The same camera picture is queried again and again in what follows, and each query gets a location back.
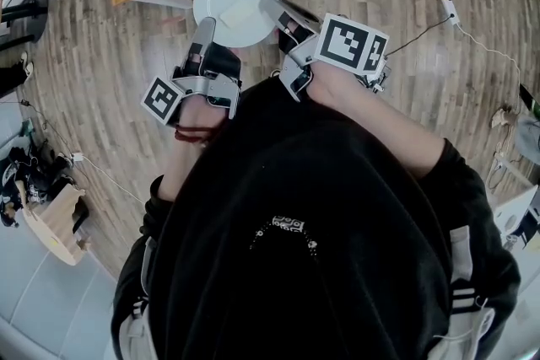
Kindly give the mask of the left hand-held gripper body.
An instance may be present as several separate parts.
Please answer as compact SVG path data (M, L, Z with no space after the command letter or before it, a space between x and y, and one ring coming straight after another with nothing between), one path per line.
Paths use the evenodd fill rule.
M207 52L186 55L182 66L175 67L170 78L156 76L151 82L143 94L141 106L159 123L174 126L180 119L182 103L193 95L202 96L211 106L226 110L229 118L235 116L240 76L227 77L207 70Z

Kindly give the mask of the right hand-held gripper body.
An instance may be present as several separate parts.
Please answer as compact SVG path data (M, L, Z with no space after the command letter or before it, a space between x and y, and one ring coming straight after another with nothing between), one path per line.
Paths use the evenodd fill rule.
M299 102L313 79L312 65L324 62L353 74L372 92L381 92L388 76L385 56L388 41L389 36L379 30L327 13L320 33L285 55L279 80Z

